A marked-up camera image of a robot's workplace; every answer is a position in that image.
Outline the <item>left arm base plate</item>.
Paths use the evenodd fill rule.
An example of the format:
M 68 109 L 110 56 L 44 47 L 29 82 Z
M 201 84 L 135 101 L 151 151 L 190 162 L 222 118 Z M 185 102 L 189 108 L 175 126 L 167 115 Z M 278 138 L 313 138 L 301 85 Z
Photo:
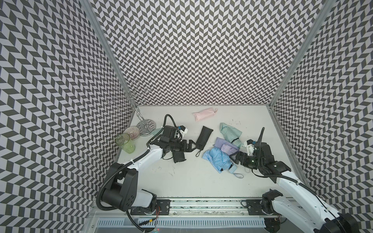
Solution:
M 131 215 L 135 216 L 167 216 L 170 212 L 171 200 L 170 199 L 157 199 L 152 201 L 148 207 L 136 207 L 130 211 Z

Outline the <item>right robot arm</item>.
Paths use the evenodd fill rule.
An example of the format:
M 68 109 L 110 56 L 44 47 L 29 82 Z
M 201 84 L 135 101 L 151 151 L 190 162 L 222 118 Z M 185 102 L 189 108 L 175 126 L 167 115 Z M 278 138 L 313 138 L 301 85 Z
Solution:
M 284 216 L 305 233 L 358 233 L 357 220 L 349 213 L 343 214 L 323 201 L 305 185 L 282 161 L 275 160 L 270 146 L 262 141 L 246 142 L 246 152 L 237 151 L 230 159 L 252 171 L 259 171 L 259 178 L 269 178 L 289 193 L 297 204 L 292 204 L 277 190 L 263 194 L 261 210 L 264 214 Z

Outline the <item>mint green sleeved umbrella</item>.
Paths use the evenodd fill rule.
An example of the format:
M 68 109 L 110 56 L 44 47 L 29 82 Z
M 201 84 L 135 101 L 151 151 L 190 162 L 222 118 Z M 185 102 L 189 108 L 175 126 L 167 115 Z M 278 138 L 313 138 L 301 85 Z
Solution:
M 240 148 L 242 146 L 242 142 L 240 140 L 240 136 L 242 132 L 236 129 L 233 126 L 227 125 L 223 122 L 220 123 L 220 132 L 224 136 L 224 139 L 231 144 L 235 145 L 236 147 Z

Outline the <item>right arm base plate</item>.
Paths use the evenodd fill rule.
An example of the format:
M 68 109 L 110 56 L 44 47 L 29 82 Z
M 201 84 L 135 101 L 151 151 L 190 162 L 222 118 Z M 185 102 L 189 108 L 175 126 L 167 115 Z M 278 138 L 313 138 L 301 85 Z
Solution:
M 264 212 L 259 199 L 241 200 L 241 206 L 244 207 L 250 216 L 281 216 L 279 213 L 273 211 L 271 214 Z

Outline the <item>blue sleeved umbrella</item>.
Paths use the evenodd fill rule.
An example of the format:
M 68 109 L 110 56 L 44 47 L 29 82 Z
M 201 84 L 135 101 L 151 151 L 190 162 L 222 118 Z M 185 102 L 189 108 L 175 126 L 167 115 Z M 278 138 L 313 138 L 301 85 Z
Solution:
M 230 159 L 230 157 L 217 147 L 205 151 L 202 158 L 209 161 L 212 167 L 219 174 L 221 174 L 223 171 L 227 171 L 238 179 L 244 178 L 243 174 L 236 172 L 237 166 Z

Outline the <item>lavender sleeved umbrella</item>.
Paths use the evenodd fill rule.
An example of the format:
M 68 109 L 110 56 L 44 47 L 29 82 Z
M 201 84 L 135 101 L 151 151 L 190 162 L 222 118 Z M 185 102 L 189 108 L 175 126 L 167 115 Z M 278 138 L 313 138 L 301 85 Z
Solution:
M 227 155 L 232 155 L 239 151 L 238 148 L 236 148 L 235 146 L 231 146 L 230 144 L 223 144 L 220 150 Z

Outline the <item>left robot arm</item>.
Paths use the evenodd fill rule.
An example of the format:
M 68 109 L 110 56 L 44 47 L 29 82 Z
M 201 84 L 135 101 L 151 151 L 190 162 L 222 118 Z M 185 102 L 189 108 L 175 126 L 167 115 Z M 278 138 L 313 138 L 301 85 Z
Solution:
M 152 214 L 156 210 L 157 197 L 150 191 L 138 189 L 139 173 L 163 159 L 169 152 L 192 152 L 201 150 L 206 143 L 199 136 L 196 142 L 183 139 L 182 126 L 167 125 L 164 117 L 161 130 L 147 143 L 147 149 L 124 164 L 114 163 L 109 168 L 102 187 L 96 197 L 96 206 L 102 211 L 121 210 L 123 212 L 140 208 Z

